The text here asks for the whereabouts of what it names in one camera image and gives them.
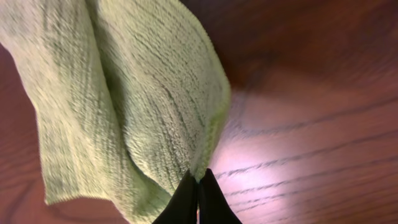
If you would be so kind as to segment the green microfiber cloth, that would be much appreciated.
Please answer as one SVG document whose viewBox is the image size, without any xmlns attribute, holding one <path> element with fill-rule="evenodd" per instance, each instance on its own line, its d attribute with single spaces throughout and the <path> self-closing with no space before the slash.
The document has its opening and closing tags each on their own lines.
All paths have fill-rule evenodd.
<svg viewBox="0 0 398 224">
<path fill-rule="evenodd" d="M 114 203 L 151 223 L 203 177 L 231 89 L 179 0 L 2 0 L 1 43 L 36 113 L 45 202 Z"/>
</svg>

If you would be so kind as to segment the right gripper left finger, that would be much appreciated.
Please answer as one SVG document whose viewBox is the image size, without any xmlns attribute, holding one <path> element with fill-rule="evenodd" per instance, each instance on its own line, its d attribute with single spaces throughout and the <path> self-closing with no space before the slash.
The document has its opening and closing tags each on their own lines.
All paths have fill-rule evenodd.
<svg viewBox="0 0 398 224">
<path fill-rule="evenodd" d="M 186 171 L 164 211 L 153 224 L 196 224 L 198 184 L 190 171 Z"/>
</svg>

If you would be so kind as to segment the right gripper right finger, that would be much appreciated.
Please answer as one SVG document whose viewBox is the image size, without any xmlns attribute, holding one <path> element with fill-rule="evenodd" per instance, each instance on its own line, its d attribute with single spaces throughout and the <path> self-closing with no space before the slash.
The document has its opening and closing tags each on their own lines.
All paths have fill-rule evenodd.
<svg viewBox="0 0 398 224">
<path fill-rule="evenodd" d="M 211 169 L 198 185 L 200 224 L 242 224 L 229 207 Z"/>
</svg>

